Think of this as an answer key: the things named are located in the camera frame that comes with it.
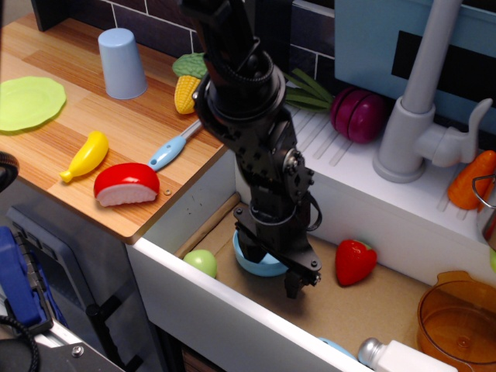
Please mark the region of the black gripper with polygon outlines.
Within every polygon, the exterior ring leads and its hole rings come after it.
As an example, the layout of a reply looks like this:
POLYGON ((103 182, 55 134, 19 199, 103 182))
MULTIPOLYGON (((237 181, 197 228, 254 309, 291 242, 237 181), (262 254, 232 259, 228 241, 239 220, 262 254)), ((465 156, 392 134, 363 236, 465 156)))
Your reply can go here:
POLYGON ((303 287, 320 282, 322 263, 308 241, 308 233, 321 225, 321 212, 314 223, 310 223, 309 207, 296 208, 291 216, 279 221, 263 219, 249 207, 235 208, 233 216, 244 259, 259 264, 269 253, 288 268, 284 278, 288 298, 297 298, 303 287))

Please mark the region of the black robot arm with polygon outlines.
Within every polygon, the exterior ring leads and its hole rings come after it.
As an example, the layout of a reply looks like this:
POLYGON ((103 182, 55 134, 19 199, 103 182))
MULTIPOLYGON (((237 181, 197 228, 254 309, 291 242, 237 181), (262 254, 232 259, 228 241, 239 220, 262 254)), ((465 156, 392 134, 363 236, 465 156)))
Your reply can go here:
POLYGON ((308 241, 320 219, 309 189, 313 171, 297 148, 281 70, 253 35, 241 1, 182 1, 205 52, 207 73, 195 96, 202 125, 236 157, 250 203, 234 212, 239 248, 254 263, 271 255, 286 266, 284 286, 296 298, 321 278, 308 241))

